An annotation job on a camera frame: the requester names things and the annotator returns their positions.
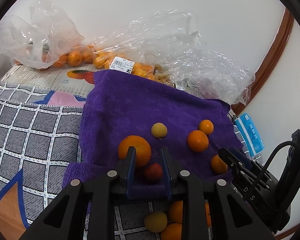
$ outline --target clear plastic bag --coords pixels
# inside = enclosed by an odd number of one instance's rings
[[[0,21],[0,53],[15,64],[47,68],[84,40],[68,15],[50,1],[38,0],[30,17],[31,24],[15,15]]]
[[[134,20],[126,31],[92,41],[93,63],[97,68],[108,69],[114,57],[121,57],[135,62],[132,74],[200,98],[245,104],[254,71],[207,50],[196,28],[198,18],[194,12],[175,10]]]

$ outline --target orange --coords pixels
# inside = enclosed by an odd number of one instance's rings
[[[55,63],[53,63],[53,67],[63,67],[66,63],[67,63],[67,60],[68,60],[68,55],[67,54],[63,54],[59,57],[59,60],[56,61]]]
[[[211,217],[210,217],[210,208],[209,208],[209,204],[207,202],[204,203],[204,206],[206,208],[206,219],[207,219],[207,226],[208,228],[211,227]]]
[[[101,68],[103,64],[106,62],[107,58],[103,56],[98,56],[93,60],[93,64],[96,68]]]
[[[136,168],[145,166],[151,158],[151,147],[148,142],[137,135],[130,135],[124,138],[118,147],[120,160],[126,157],[129,146],[133,146],[136,149]]]
[[[161,240],[181,240],[182,225],[173,223],[167,225],[166,229],[161,232]]]
[[[111,51],[99,51],[98,52],[98,57],[105,57],[105,58],[109,58],[113,53]]]
[[[134,74],[134,75],[137,75],[137,76],[139,76],[139,77],[146,77],[147,72],[146,72],[145,70],[141,69],[141,68],[138,68],[138,69],[136,69],[136,70],[134,71],[133,74]]]
[[[96,53],[101,52],[102,50],[103,50],[103,48],[97,48],[97,47],[94,48],[94,52],[96,52]]]
[[[41,57],[42,62],[44,62],[44,63],[47,62],[47,56],[48,56],[48,54],[42,54],[42,57]]]
[[[106,60],[106,62],[104,64],[105,69],[109,69],[109,67],[110,67],[113,60],[114,60],[114,57],[111,57],[111,58]]]
[[[227,173],[228,165],[219,158],[219,155],[213,156],[210,164],[216,174],[220,175]]]
[[[187,143],[190,148],[195,153],[202,152],[208,148],[209,140],[204,132],[199,130],[194,130],[189,133],[187,138]]]
[[[90,49],[86,49],[82,52],[82,60],[85,63],[92,63],[92,51]]]
[[[87,47],[88,47],[89,49],[93,49],[93,51],[94,51],[94,49],[95,49],[95,47],[94,47],[93,44],[88,44]]]
[[[182,224],[183,201],[175,201],[169,207],[169,219]]]
[[[147,74],[146,78],[155,81],[154,75],[151,73]]]
[[[68,64],[73,67],[77,67],[82,62],[82,54],[78,50],[71,51],[68,55]]]
[[[150,65],[142,64],[141,62],[135,62],[132,69],[132,74],[135,74],[135,71],[144,70],[146,74],[153,73],[154,68]]]
[[[210,120],[202,120],[199,123],[199,130],[203,131],[206,135],[210,135],[213,132],[213,123]]]

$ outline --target blue tissue pack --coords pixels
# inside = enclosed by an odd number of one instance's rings
[[[265,149],[258,130],[247,113],[240,115],[234,120],[234,124],[238,127],[243,139],[246,141],[251,157]]]

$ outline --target yellow fruit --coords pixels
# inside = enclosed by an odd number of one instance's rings
[[[151,133],[156,138],[163,138],[167,135],[167,127],[163,123],[155,123],[151,128]]]
[[[150,232],[159,233],[167,227],[168,219],[165,213],[153,211],[145,216],[144,223]]]

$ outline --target fruit pile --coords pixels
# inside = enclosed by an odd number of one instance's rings
[[[200,122],[198,129],[190,132],[187,137],[187,144],[190,150],[195,153],[203,152],[208,148],[209,139],[207,135],[213,132],[213,123],[210,120],[203,120]],[[151,134],[161,140],[167,136],[168,129],[163,123],[155,123],[151,128]],[[130,146],[136,149],[136,169],[146,166],[151,159],[149,143],[137,135],[127,136],[118,146],[118,157],[120,160],[125,159]],[[217,175],[220,175],[226,173],[228,167],[218,155],[215,155],[211,159],[211,168]],[[144,170],[143,174],[148,183],[155,183],[162,178],[162,167],[158,163],[153,163]]]
[[[208,136],[213,133],[214,126],[210,120],[203,120],[198,125],[198,130],[189,133],[186,141],[188,147],[195,153],[201,153],[209,146]],[[151,134],[162,139],[167,136],[168,129],[163,123],[155,123],[151,128]],[[151,159],[151,147],[142,137],[130,135],[124,138],[118,147],[119,159],[124,159],[130,146],[136,149],[136,168],[144,167]],[[211,168],[216,174],[227,172],[227,165],[215,155],[211,159]],[[162,167],[158,163],[148,166],[144,172],[144,178],[148,183],[156,183],[162,178]],[[211,227],[211,217],[208,202],[205,203],[202,212],[206,213],[208,228]],[[161,211],[149,213],[144,218],[146,229],[154,233],[160,233],[161,240],[181,240],[183,201],[175,201],[170,205],[169,212],[165,214]]]
[[[130,61],[132,58],[127,57],[123,52],[114,51],[114,49],[102,49],[95,47],[94,44],[77,45],[71,51],[59,56],[59,60],[53,63],[52,67],[62,68],[64,66],[78,67],[83,63],[93,64],[97,69],[109,69],[114,57],[121,57]],[[49,55],[49,48],[44,47],[42,50],[42,62],[49,63],[52,61]],[[16,65],[21,65],[17,60],[14,60]],[[173,86],[173,83],[167,73],[162,71],[160,65],[145,64],[142,62],[135,62],[131,74],[137,75],[143,78],[147,78],[153,81],[157,81],[162,84]],[[82,75],[73,75],[77,79]]]
[[[205,207],[201,208],[203,212],[205,209],[207,226],[210,228],[211,217],[208,202],[205,203]],[[161,211],[151,212],[145,216],[144,225],[150,232],[161,233],[161,240],[181,240],[182,213],[183,201],[175,201],[170,205],[168,216]]]

